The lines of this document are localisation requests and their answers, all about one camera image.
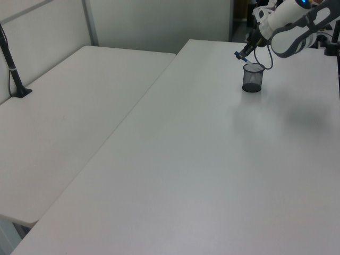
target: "white table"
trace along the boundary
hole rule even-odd
[[[38,221],[173,60],[84,47],[0,106],[0,217]]]
[[[250,94],[243,46],[190,40],[13,255],[337,254],[336,58]]]

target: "black stand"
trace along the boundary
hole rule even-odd
[[[338,43],[340,34],[340,20],[338,20],[335,24],[334,33],[331,41],[326,41],[326,49],[325,55],[326,56],[338,56],[340,50],[340,43]]]
[[[3,33],[3,29],[1,27],[1,24],[0,24],[0,47],[1,47],[1,50],[4,54],[4,56],[5,56],[5,59],[6,59],[7,65],[8,65],[8,69],[11,72],[11,75],[13,77],[13,80],[14,80],[14,83],[15,83],[15,86],[16,86],[16,93],[13,94],[12,96],[23,98],[26,95],[28,95],[29,93],[31,93],[32,90],[27,89],[22,85],[18,71],[16,70],[12,55],[10,53],[9,45],[8,45],[6,37]]]

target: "white wall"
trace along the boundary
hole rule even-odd
[[[51,1],[3,28],[24,86],[91,44],[81,0]],[[7,79],[8,67],[0,51],[0,103],[9,97]]]
[[[44,0],[0,0],[0,22],[42,2]]]
[[[228,41],[232,2],[87,0],[100,46],[176,54],[189,39]]]

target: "robotic arm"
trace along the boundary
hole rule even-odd
[[[260,23],[237,58],[245,58],[256,47],[267,44],[277,56],[290,57],[310,47],[315,33],[339,16],[340,0],[325,0],[313,9],[308,0],[287,0]]]

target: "pen holder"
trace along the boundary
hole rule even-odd
[[[243,75],[243,86],[242,89],[245,92],[255,93],[259,92],[262,87],[262,78],[264,75],[264,67],[257,63],[254,63],[256,66],[260,66],[260,71],[255,71],[250,65],[245,65],[244,75]]]

